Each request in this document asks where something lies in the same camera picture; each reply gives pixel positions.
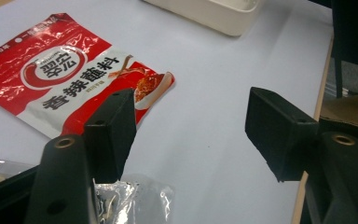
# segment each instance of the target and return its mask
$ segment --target white plastic tray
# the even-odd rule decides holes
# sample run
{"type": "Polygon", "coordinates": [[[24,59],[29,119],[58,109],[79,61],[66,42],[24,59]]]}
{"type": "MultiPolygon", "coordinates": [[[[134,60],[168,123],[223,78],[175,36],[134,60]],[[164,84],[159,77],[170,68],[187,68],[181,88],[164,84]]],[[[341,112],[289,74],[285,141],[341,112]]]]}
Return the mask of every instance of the white plastic tray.
{"type": "Polygon", "coordinates": [[[226,35],[246,35],[265,0],[144,0],[226,35]]]}

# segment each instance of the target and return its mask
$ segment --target brand logo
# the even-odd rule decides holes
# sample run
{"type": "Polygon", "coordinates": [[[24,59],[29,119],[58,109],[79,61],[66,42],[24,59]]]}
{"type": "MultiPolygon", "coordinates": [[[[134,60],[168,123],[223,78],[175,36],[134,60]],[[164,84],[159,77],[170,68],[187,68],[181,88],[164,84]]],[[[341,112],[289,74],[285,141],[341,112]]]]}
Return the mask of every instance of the brand logo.
{"type": "Polygon", "coordinates": [[[33,90],[44,90],[71,79],[87,62],[87,55],[70,46],[47,49],[21,69],[21,80],[33,90]]]}

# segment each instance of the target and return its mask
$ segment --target clear plastic wrapper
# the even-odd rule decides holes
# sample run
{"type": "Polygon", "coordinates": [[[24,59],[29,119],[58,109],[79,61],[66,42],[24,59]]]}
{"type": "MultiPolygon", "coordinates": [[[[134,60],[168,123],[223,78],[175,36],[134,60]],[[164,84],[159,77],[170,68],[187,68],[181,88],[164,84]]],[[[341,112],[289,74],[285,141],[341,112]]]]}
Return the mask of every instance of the clear plastic wrapper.
{"type": "Polygon", "coordinates": [[[172,187],[144,175],[123,176],[126,181],[95,185],[101,224],[169,224],[172,187]]]}

